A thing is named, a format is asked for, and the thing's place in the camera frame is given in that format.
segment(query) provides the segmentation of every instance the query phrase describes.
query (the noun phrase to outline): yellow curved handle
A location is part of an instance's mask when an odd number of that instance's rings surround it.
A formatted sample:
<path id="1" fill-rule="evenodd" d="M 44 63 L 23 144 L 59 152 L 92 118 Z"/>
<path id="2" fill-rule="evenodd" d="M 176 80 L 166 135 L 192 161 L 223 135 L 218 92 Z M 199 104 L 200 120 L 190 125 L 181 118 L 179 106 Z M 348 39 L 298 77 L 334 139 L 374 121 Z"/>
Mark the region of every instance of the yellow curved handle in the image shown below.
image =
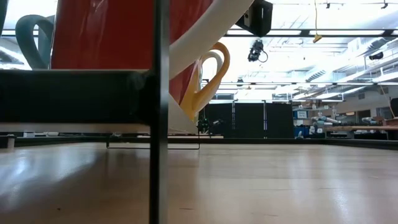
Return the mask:
<path id="1" fill-rule="evenodd" d="M 209 83 L 203 89 L 199 89 L 198 83 L 200 80 L 200 69 L 201 62 L 204 62 L 206 59 L 212 57 L 211 54 L 206 54 L 205 56 L 200 58 L 199 63 L 196 65 L 196 69 L 194 69 L 191 81 L 188 85 L 188 88 L 185 92 L 183 100 L 180 104 L 181 108 L 188 115 L 191 120 L 195 119 L 195 114 L 202 110 L 208 102 L 212 99 L 215 93 L 220 86 L 221 80 L 224 75 L 228 71 L 229 61 L 231 59 L 228 49 L 220 42 L 217 42 L 211 50 L 219 50 L 224 55 L 224 63 L 221 66 L 220 70 L 217 74 L 211 79 Z"/>

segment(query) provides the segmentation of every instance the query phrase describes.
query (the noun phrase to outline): black camera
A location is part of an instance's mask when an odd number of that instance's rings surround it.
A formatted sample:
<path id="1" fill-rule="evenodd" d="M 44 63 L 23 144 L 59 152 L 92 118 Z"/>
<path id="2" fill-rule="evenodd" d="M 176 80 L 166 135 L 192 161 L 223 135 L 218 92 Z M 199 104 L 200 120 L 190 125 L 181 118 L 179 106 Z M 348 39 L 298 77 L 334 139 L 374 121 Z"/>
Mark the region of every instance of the black camera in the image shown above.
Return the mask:
<path id="1" fill-rule="evenodd" d="M 264 44 L 262 44 L 262 40 L 256 40 L 250 49 L 249 62 L 258 61 L 262 52 L 264 52 Z"/>
<path id="2" fill-rule="evenodd" d="M 370 59 L 370 60 L 380 60 L 380 59 L 382 59 L 383 57 L 384 57 L 383 52 L 380 52 L 380 53 L 377 53 L 377 54 L 375 54 L 375 55 L 370 55 L 370 56 L 369 56 L 369 59 Z"/>

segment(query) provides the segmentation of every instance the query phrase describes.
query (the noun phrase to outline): yellow cable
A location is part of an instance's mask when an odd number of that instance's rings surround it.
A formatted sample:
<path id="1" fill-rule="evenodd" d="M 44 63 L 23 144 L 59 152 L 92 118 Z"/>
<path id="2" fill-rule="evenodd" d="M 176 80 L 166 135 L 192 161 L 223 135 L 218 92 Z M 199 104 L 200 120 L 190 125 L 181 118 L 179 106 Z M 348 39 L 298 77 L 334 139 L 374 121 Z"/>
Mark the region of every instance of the yellow cable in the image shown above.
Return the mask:
<path id="1" fill-rule="evenodd" d="M 317 0 L 313 0 L 314 5 L 315 5 L 315 38 L 312 41 L 313 43 L 318 42 L 320 39 L 322 39 L 321 35 L 318 35 L 318 6 L 317 6 Z"/>
<path id="2" fill-rule="evenodd" d="M 318 35 L 318 7 L 317 0 L 313 0 L 315 5 L 315 34 Z"/>

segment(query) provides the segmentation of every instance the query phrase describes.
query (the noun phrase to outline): black metal pole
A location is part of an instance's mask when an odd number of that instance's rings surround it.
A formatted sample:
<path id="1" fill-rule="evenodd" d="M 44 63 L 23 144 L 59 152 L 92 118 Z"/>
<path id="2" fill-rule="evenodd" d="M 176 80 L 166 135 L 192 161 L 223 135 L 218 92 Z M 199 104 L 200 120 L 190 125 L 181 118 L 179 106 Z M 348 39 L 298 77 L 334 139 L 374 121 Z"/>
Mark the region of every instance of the black metal pole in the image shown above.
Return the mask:
<path id="1" fill-rule="evenodd" d="M 150 124 L 149 223 L 167 223 L 169 0 L 154 0 L 155 116 Z"/>

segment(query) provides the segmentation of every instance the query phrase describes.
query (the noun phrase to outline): gray curved tube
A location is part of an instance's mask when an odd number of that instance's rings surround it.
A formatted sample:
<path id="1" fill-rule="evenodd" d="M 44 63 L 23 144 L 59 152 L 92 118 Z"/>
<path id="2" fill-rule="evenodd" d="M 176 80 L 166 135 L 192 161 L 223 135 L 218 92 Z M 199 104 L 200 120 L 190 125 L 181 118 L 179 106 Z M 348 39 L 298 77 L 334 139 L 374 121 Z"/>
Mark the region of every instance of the gray curved tube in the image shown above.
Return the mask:
<path id="1" fill-rule="evenodd" d="M 53 24 L 55 22 L 55 16 L 48 16 L 46 17 L 46 19 L 48 19 Z M 49 39 L 45 32 L 41 28 L 39 28 L 38 49 L 39 54 L 46 65 L 50 65 L 51 61 L 51 42 L 52 38 Z"/>
<path id="2" fill-rule="evenodd" d="M 2 34 L 2 29 L 4 27 L 4 22 L 6 21 L 8 0 L 0 0 L 0 37 Z"/>
<path id="3" fill-rule="evenodd" d="M 36 48 L 33 37 L 34 27 L 38 25 L 47 36 L 48 40 L 52 39 L 54 30 L 53 22 L 47 18 L 38 15 L 28 15 L 20 18 L 15 27 L 15 35 L 22 54 L 32 69 L 48 69 L 49 64 L 43 61 L 40 52 Z"/>

